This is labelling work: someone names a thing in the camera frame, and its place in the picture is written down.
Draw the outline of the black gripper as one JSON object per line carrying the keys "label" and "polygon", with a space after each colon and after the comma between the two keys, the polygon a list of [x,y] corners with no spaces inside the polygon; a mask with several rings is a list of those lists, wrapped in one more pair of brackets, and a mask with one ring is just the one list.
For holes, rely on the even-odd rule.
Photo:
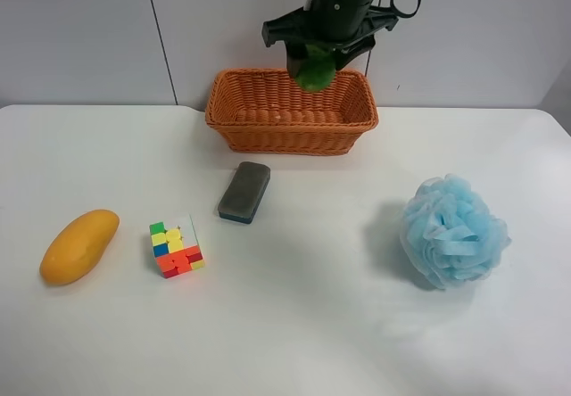
{"label": "black gripper", "polygon": [[375,34],[398,22],[393,9],[373,5],[374,0],[310,0],[299,8],[262,25],[265,46],[285,43],[286,69],[296,78],[309,58],[306,45],[335,49],[335,69],[342,70],[375,47]]}

